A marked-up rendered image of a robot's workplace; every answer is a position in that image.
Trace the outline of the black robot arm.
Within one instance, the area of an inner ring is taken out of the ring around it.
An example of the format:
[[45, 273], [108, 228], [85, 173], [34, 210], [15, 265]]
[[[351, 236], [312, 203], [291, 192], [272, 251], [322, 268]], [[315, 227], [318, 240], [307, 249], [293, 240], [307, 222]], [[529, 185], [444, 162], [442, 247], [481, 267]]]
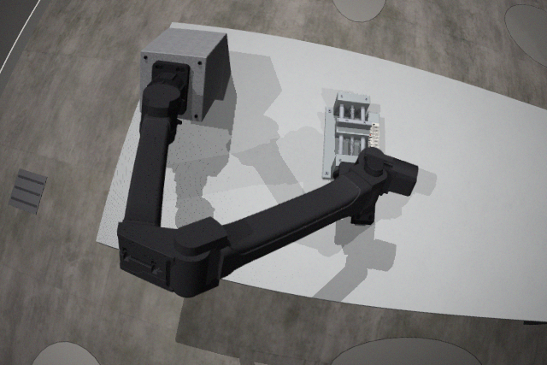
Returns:
[[186, 112], [189, 77], [188, 64], [156, 61], [154, 80], [143, 91], [126, 212], [117, 227], [120, 268], [129, 274], [195, 297], [243, 265], [335, 221], [352, 216], [350, 224], [372, 225], [381, 192], [408, 197], [415, 187], [418, 166], [367, 147], [334, 181], [224, 228], [212, 217], [178, 229], [160, 227], [168, 146], [182, 124], [178, 115]]

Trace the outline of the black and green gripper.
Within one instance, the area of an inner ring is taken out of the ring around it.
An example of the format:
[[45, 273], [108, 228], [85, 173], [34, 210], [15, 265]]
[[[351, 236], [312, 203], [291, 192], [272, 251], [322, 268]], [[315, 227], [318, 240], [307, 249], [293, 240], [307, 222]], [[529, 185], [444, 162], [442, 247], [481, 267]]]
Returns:
[[[354, 162], [341, 162], [338, 165], [338, 176], [341, 174], [345, 174], [349, 172], [350, 167], [355, 166]], [[384, 193], [381, 192], [380, 195], [382, 196]]]

